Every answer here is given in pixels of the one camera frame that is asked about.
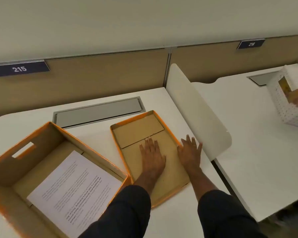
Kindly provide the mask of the orange cardboard box lid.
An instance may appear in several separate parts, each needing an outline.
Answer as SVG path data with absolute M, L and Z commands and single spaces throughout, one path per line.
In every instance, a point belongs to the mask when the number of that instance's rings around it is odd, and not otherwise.
M 113 124 L 110 131 L 132 183 L 142 172 L 139 146 L 145 148 L 146 139 L 156 140 L 161 154 L 166 156 L 165 169 L 150 195 L 152 208 L 176 195 L 189 183 L 189 177 L 178 158 L 177 147 L 181 144 L 154 110 Z

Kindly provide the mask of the person's left hand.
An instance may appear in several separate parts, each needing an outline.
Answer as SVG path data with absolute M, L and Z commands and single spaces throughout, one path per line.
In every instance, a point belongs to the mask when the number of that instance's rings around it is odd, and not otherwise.
M 161 167 L 161 157 L 159 144 L 157 140 L 153 140 L 155 145 L 155 152 L 151 152 L 149 148 L 149 138 L 145 139 L 145 157 L 142 157 L 142 173 L 150 174 L 152 176 L 161 176 L 165 168 Z

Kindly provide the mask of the dark blue number sign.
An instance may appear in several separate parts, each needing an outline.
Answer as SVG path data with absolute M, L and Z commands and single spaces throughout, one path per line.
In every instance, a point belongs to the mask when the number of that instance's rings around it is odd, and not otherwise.
M 237 50 L 261 47 L 266 39 L 251 39 L 240 41 Z
M 45 60 L 27 60 L 0 63 L 0 77 L 49 72 Z

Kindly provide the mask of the person's right forearm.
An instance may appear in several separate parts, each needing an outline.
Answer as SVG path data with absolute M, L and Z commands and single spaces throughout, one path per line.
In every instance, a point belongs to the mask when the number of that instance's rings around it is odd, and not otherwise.
M 218 190 L 201 168 L 187 168 L 186 172 L 198 199 L 204 238 L 267 238 L 242 204 Z

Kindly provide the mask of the person's right hand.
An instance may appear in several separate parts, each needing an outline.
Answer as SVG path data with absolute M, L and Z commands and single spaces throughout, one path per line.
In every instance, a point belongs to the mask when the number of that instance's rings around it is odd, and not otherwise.
M 199 169 L 201 160 L 201 156 L 196 155 L 196 150 L 199 146 L 199 143 L 196 142 L 196 139 L 194 137 L 191 138 L 193 143 L 192 148 L 187 147 L 186 139 L 181 139 L 181 146 L 183 147 L 183 159 L 179 159 L 180 163 L 188 174 Z

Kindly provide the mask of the grey partition post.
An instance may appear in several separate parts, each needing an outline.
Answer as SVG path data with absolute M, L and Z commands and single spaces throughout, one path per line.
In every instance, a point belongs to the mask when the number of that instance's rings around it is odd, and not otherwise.
M 166 64 L 166 70 L 165 70 L 165 76 L 164 76 L 164 82 L 163 82 L 164 87 L 166 87 L 166 85 L 167 85 L 168 74 L 169 74 L 169 70 L 170 70 L 170 66 L 171 66 L 172 53 L 176 49 L 177 49 L 177 46 L 171 46 L 171 47 L 165 48 L 165 50 L 168 51 L 168 57 L 167 57 L 167 64 Z

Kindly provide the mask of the white desk divider panel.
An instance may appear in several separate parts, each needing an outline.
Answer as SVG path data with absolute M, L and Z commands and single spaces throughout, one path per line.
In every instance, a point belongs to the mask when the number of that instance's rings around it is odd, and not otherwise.
M 166 90 L 210 161 L 232 144 L 232 138 L 217 115 L 194 88 L 177 64 L 171 64 Z

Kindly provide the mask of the white printed paper sheet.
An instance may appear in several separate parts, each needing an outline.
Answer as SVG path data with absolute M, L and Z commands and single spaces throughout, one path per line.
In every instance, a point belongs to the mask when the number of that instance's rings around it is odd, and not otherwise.
M 68 238 L 78 238 L 105 212 L 123 179 L 72 151 L 28 196 Z

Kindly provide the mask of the person's left forearm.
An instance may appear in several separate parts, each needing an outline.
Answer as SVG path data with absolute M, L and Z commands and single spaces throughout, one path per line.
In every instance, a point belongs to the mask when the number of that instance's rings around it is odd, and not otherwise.
M 106 211 L 78 238 L 143 238 L 151 213 L 148 188 L 158 180 L 157 171 L 146 171 L 110 203 Z

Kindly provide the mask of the beige partition panel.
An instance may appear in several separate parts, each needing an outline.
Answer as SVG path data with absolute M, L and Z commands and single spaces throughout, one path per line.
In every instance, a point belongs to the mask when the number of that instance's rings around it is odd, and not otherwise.
M 47 60 L 48 72 L 0 77 L 0 116 L 163 87 L 166 49 Z
M 298 63 L 298 35 L 265 38 L 261 47 L 239 49 L 240 40 L 180 46 L 173 51 L 177 64 L 191 82 L 212 83 L 225 76 Z

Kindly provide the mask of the orange cardboard storage box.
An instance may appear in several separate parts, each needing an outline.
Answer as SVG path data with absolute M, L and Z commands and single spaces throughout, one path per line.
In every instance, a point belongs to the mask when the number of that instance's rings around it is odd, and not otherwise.
M 72 151 L 123 179 L 115 196 L 131 184 L 130 176 L 115 164 L 69 132 L 47 122 L 0 156 L 0 214 L 20 238 L 68 238 L 27 196 Z

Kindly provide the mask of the white dotted cardboard box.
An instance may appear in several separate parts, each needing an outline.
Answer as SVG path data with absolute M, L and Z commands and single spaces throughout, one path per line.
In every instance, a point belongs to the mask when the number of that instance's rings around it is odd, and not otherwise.
M 298 89 L 298 64 L 283 66 L 266 87 L 283 123 L 298 127 L 298 107 L 287 99 Z

